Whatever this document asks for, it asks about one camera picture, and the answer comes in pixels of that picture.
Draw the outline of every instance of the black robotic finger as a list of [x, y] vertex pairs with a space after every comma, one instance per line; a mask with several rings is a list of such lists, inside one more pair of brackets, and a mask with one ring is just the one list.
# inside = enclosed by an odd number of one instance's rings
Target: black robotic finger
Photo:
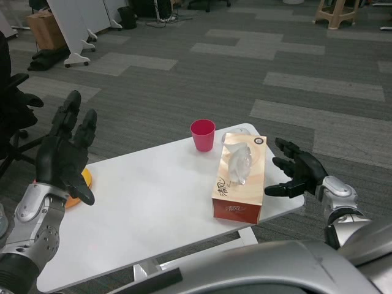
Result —
[[72, 130], [78, 119], [80, 104], [80, 93], [76, 90], [72, 91], [52, 120], [53, 126], [49, 132], [50, 137], [62, 137], [66, 140], [71, 138]]
[[65, 189], [58, 176], [60, 164], [56, 160], [62, 139], [59, 137], [45, 137], [42, 140], [36, 156], [36, 181]]
[[97, 113], [95, 110], [90, 109], [73, 137], [74, 145], [77, 148], [88, 148], [91, 146], [95, 138], [96, 125]]
[[291, 178], [294, 176], [294, 172], [295, 172], [294, 162], [287, 161], [285, 159], [281, 159], [278, 157], [272, 158], [272, 162], [274, 163], [274, 165], [279, 167], [285, 173], [286, 176], [289, 176]]
[[93, 205], [95, 202], [94, 194], [86, 184], [84, 177], [79, 174], [64, 173], [62, 180], [67, 187], [69, 195], [72, 198], [79, 198], [87, 205]]
[[282, 138], [275, 139], [276, 146], [283, 151], [283, 154], [288, 158], [294, 158], [295, 155], [301, 154], [302, 150], [296, 144], [283, 140]]
[[306, 186], [306, 180], [294, 179], [287, 183], [266, 187], [264, 193], [269, 196], [288, 196], [289, 198], [293, 198], [304, 194]]
[[287, 196], [286, 189], [283, 184], [268, 186], [264, 189], [264, 194], [268, 196]]

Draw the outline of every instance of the white tissue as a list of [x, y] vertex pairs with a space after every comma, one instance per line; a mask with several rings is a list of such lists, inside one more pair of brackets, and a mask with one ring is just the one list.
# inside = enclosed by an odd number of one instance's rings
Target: white tissue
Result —
[[222, 144], [225, 143], [225, 139], [226, 139], [226, 134], [227, 134], [227, 133], [233, 133], [233, 134], [246, 134], [246, 135], [250, 135], [250, 134], [251, 134], [251, 132], [249, 132], [249, 131], [248, 131], [247, 129], [245, 129], [244, 127], [239, 127], [239, 128], [237, 128], [237, 129], [230, 130], [230, 131], [228, 131], [228, 132], [226, 132], [226, 133], [223, 134], [223, 136], [222, 136]]
[[252, 155], [247, 143], [225, 144], [225, 147], [232, 154], [228, 161], [228, 174], [230, 181], [238, 184], [245, 184], [251, 173]]

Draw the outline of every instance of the floor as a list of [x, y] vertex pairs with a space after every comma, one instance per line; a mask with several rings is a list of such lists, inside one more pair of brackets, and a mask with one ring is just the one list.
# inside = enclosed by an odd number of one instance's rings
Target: floor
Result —
[[[20, 89], [45, 102], [34, 111], [39, 122], [31, 138], [48, 132], [72, 89], [83, 96], [80, 116], [89, 108], [99, 115], [90, 162], [189, 137], [198, 118], [212, 119], [218, 129], [251, 123], [276, 154], [276, 137], [311, 151], [329, 174], [356, 189], [366, 215], [390, 216], [392, 32], [379, 27], [388, 25], [392, 10], [364, 7], [355, 26], [332, 31], [325, 22], [312, 24], [317, 5], [237, 0], [226, 8], [213, 2], [211, 13], [179, 10], [191, 20], [163, 29], [139, 22], [137, 29], [101, 35], [97, 51], [85, 53], [88, 67], [59, 64], [29, 73]], [[36, 50], [33, 36], [22, 32], [9, 45], [13, 71], [26, 72]], [[1, 179], [0, 199], [9, 217], [33, 179], [34, 170], [22, 162]], [[254, 226], [258, 241], [322, 240], [320, 205], [306, 200], [300, 211]], [[159, 261], [237, 237], [197, 244]], [[65, 292], [106, 293], [131, 277], [128, 268]]]

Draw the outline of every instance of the robot forearm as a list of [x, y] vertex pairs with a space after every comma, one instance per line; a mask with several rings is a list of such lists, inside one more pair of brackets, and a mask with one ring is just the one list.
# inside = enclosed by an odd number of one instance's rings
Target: robot forearm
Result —
[[326, 242], [335, 249], [371, 221], [358, 209], [355, 189], [334, 176], [324, 178], [322, 185], [316, 188], [315, 197], [323, 206]]
[[55, 256], [68, 196], [51, 185], [29, 185], [15, 210], [15, 227], [0, 251], [0, 290], [27, 293]]

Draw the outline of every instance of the red cup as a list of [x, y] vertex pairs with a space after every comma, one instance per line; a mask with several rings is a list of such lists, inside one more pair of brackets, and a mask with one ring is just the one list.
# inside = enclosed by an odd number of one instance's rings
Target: red cup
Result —
[[214, 145], [215, 123], [209, 119], [199, 119], [190, 126], [196, 149], [201, 152], [210, 151]]

